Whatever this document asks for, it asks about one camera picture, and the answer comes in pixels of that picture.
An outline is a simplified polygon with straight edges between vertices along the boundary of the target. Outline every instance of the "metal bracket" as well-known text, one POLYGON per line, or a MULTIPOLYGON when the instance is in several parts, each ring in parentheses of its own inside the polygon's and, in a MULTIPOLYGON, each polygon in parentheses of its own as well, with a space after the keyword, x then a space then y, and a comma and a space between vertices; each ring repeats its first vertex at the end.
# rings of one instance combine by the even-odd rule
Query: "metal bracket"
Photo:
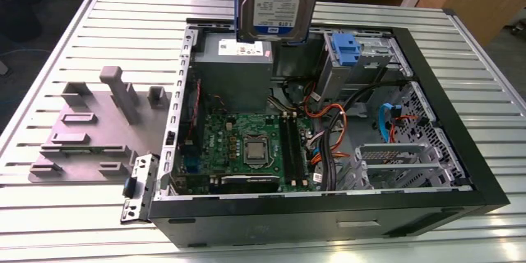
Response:
POLYGON ((147 154, 136 158, 131 177, 123 189, 125 197, 121 224, 151 223, 148 220, 149 205, 153 195, 155 175, 159 168, 159 156, 147 154))

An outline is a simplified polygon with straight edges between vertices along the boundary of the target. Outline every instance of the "floor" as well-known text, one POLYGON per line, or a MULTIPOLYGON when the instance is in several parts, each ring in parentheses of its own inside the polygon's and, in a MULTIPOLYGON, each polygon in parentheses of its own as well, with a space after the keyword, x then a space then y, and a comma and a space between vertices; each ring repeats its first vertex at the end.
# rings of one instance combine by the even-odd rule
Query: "floor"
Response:
MULTIPOLYGON (((7 76, 0 76, 0 132, 3 131, 28 88, 45 63, 48 53, 61 36, 83 0, 44 0, 33 9, 41 22, 43 32, 29 42, 11 42, 0 35, 0 58, 11 68, 7 76), (44 51, 16 51, 39 49, 44 51)), ((526 39, 503 30, 486 50, 503 74, 526 97, 526 39)))

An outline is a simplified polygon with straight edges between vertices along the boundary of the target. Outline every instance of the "red wire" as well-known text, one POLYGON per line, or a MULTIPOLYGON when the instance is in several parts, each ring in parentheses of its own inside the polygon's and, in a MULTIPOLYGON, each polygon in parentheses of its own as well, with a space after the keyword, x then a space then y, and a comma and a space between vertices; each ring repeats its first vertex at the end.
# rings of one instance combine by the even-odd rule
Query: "red wire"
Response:
POLYGON ((197 79, 197 98, 196 98, 196 103, 193 104, 193 112, 191 114, 191 122, 189 122, 187 139, 189 138, 191 130, 193 129, 193 121, 196 120, 196 116, 197 116, 199 98, 200 98, 200 79, 197 79))
MULTIPOLYGON (((339 152, 334 153, 332 156, 335 158, 338 158, 338 157, 351 157, 347 153, 339 153, 339 152)), ((316 154, 315 157, 311 159, 311 164, 316 164, 320 161, 322 161, 322 155, 316 154)))
POLYGON ((324 116, 324 115, 327 114, 328 110, 331 110, 332 108, 338 108, 338 109, 340 110, 340 112, 343 112, 343 116, 342 116, 342 117, 343 117, 343 129, 342 129, 342 133, 339 134, 336 143, 335 143, 335 144, 331 146, 331 148, 330 148, 332 151, 335 151, 335 150, 338 149, 339 145, 340 145, 342 142, 343 142, 343 135, 346 134, 346 129, 347 129, 347 116, 346 116, 346 110, 343 109, 342 105, 334 103, 334 104, 327 105, 327 106, 322 109, 320 112, 318 112, 318 113, 311 113, 311 112, 308 111, 307 101, 308 101, 308 99, 311 98, 311 94, 312 94, 312 92, 314 92, 314 89, 315 89, 315 83, 312 83, 311 92, 308 93, 308 96, 306 96, 306 98, 304 98, 304 100, 303 100, 303 108, 304 108, 304 112, 306 112, 306 114, 308 115, 308 117, 319 118, 319 119, 320 119, 322 116, 324 116))
MULTIPOLYGON (((418 116, 414 115, 402 115, 400 117, 392 118, 395 121, 400 119, 416 119, 418 116)), ((395 125, 391 125, 391 128, 388 130, 388 143, 392 143, 395 141, 395 125)))

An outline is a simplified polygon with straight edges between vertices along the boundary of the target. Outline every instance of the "slotted metal surface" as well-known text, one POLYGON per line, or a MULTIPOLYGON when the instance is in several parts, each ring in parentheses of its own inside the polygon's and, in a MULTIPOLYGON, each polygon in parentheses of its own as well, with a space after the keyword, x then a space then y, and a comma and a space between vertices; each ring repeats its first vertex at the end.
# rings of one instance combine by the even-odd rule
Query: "slotted metal surface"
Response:
POLYGON ((435 9, 320 3, 314 23, 410 29, 509 195, 511 205, 502 209, 414 238, 176 249, 153 225, 119 225, 119 184, 28 182, 29 163, 64 104, 57 95, 65 83, 85 81, 91 89, 107 90, 99 71, 116 65, 135 90, 160 85, 169 91, 185 19, 231 19, 232 7, 232 0, 84 1, 0 137, 0 258, 85 261, 144 254, 145 261, 173 256, 192 262, 526 261, 523 101, 462 24, 435 9))

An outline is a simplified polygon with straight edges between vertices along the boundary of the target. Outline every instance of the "black cable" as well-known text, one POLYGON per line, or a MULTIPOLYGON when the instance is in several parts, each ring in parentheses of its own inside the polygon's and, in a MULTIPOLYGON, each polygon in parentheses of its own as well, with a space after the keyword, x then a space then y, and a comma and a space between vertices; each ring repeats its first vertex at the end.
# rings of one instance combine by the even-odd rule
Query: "black cable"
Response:
MULTIPOLYGON (((351 97, 346 100, 343 104, 343 109, 347 111, 354 103, 358 102, 360 97, 367 94, 371 90, 374 90, 376 87, 382 86, 404 86, 410 80, 394 80, 394 81, 380 81, 378 83, 372 83, 364 87, 362 87, 352 95, 351 97)), ((332 152, 330 150, 330 131, 332 128, 336 126, 338 122, 338 117, 339 117, 340 111, 335 115, 332 115, 328 123, 328 127, 324 129, 324 134, 322 136, 322 140, 319 142, 319 152, 322 156, 322 162, 324 165, 324 175, 328 174, 327 176, 327 183, 328 183, 328 191, 335 191, 336 190, 336 164, 335 164, 335 158, 332 157, 332 152)))
POLYGON ((351 95, 351 97, 346 100, 346 102, 343 103, 343 109, 344 111, 347 111, 351 106, 354 105, 354 103, 358 102, 358 100, 360 99, 360 97, 372 89, 375 89, 376 87, 380 86, 404 86, 407 83, 410 82, 410 80, 406 79, 400 79, 400 80, 392 80, 392 81, 380 81, 378 83, 372 83, 368 84, 367 86, 362 87, 356 92, 354 92, 354 94, 351 95))
POLYGON ((324 153, 324 149, 323 149, 323 137, 319 137, 318 140, 318 150, 319 150, 319 155, 322 157, 322 191, 327 191, 328 188, 328 164, 324 161, 326 159, 326 153, 324 153))
POLYGON ((288 104, 290 104, 294 108, 298 109, 299 105, 294 102, 292 98, 290 97, 290 94, 288 94, 288 91, 287 91, 287 87, 288 87, 288 84, 287 84, 287 82, 284 82, 284 83, 282 84, 283 96, 286 97, 286 100, 287 100, 288 104))

